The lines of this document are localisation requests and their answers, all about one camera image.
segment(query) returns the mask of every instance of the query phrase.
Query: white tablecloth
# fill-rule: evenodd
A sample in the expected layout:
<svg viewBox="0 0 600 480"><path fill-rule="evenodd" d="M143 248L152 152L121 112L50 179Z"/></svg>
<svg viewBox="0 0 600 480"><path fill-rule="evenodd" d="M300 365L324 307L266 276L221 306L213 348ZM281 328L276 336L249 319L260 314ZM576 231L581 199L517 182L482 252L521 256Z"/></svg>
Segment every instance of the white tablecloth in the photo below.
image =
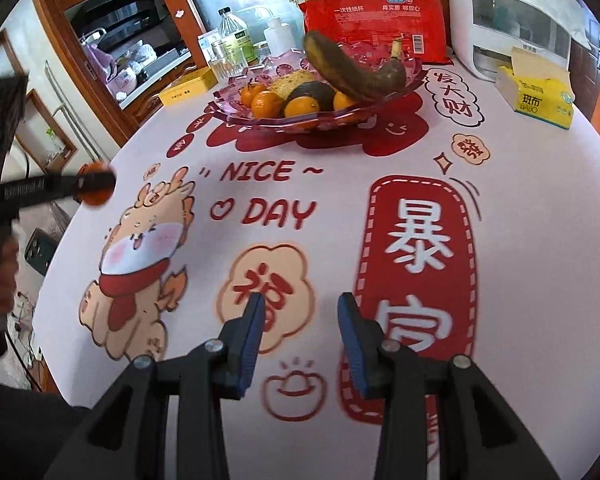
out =
<svg viewBox="0 0 600 480"><path fill-rule="evenodd" d="M227 128L209 99L140 128L110 202L58 247L34 328L64 397L93 405L128 357L186 354L265 287L253 385L222 406L232 478L368 480L380 416L336 323L353 291L422 354L471 354L579 479L600 453L600 138L583 115L565 131L515 114L457 62L322 137Z"/></svg>

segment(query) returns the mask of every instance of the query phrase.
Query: metal bolt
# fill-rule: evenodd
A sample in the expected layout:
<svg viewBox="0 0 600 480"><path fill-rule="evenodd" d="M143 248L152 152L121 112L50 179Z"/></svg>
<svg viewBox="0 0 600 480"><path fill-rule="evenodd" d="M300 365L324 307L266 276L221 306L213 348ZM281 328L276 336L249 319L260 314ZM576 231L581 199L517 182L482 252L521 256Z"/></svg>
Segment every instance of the metal bolt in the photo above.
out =
<svg viewBox="0 0 600 480"><path fill-rule="evenodd" d="M395 339L385 339L380 346L386 352L397 352L400 349L400 342Z"/></svg>
<svg viewBox="0 0 600 480"><path fill-rule="evenodd" d="M152 361L153 359L150 355L139 355L134 359L134 366L138 368L138 370L142 370L143 368L151 366Z"/></svg>
<svg viewBox="0 0 600 480"><path fill-rule="evenodd" d="M224 343L219 339L210 339L205 343L205 350L211 354L221 351L224 348Z"/></svg>
<svg viewBox="0 0 600 480"><path fill-rule="evenodd" d="M471 358L464 354L458 354L453 358L454 366L460 368L461 370L466 370L469 366L471 366Z"/></svg>

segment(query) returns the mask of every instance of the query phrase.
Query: human hand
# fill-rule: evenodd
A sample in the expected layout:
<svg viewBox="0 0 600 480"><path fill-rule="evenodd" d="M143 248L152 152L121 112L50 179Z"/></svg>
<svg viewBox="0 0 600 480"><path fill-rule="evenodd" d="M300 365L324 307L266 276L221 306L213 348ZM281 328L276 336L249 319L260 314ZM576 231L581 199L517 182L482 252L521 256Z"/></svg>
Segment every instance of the human hand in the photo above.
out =
<svg viewBox="0 0 600 480"><path fill-rule="evenodd" d="M13 309L13 293L16 291L18 273L18 242L9 237L2 246L0 263L0 314L8 314Z"/></svg>

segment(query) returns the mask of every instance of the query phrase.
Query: banana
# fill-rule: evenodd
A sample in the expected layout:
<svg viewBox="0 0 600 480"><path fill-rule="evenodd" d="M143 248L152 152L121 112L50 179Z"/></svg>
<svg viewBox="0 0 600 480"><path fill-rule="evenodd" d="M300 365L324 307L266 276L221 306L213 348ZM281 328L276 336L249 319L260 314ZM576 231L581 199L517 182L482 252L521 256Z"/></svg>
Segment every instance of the banana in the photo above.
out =
<svg viewBox="0 0 600 480"><path fill-rule="evenodd" d="M309 62L336 90L360 101L374 100L403 89L407 75L400 60L402 38L392 44L392 58L377 70L353 61L329 38L310 30L304 36Z"/></svg>

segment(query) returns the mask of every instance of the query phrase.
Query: barcode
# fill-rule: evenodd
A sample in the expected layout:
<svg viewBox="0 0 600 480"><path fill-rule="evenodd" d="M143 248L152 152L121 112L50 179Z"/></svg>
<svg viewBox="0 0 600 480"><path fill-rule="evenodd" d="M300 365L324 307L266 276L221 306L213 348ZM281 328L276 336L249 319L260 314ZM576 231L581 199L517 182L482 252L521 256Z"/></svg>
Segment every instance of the barcode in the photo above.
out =
<svg viewBox="0 0 600 480"><path fill-rule="evenodd" d="M421 34L412 34L413 38L413 53L424 54L424 38Z"/></svg>

